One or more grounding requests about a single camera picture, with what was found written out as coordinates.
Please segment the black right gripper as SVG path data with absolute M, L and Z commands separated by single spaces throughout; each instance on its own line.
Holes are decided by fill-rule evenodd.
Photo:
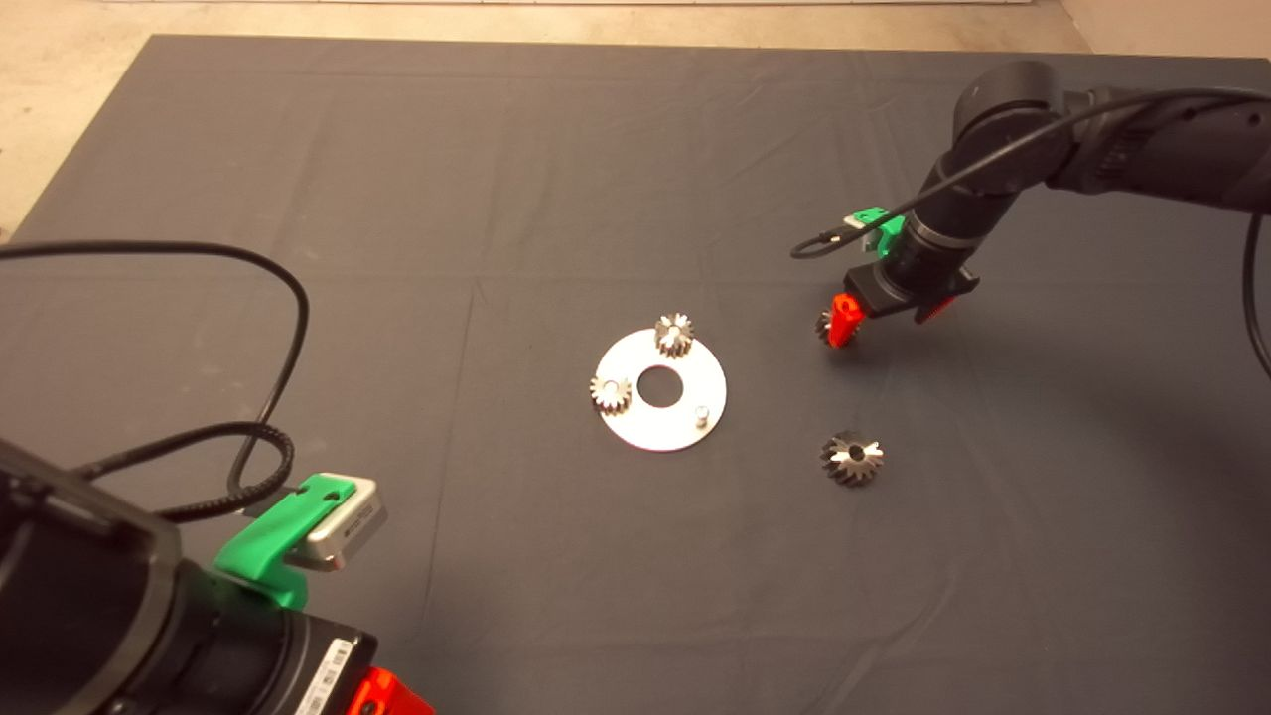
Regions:
M 933 320 L 979 284 L 966 268 L 975 251 L 975 246 L 949 248 L 921 237 L 895 239 L 886 257 L 855 268 L 855 297 L 836 293 L 833 298 L 829 345 L 848 345 L 864 317 L 913 311 L 916 325 Z

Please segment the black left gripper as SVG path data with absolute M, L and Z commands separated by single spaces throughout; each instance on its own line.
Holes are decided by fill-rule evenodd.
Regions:
M 377 653 L 372 634 L 301 612 L 287 612 L 286 625 L 273 679 L 275 714 L 437 712 L 391 671 L 372 665 Z

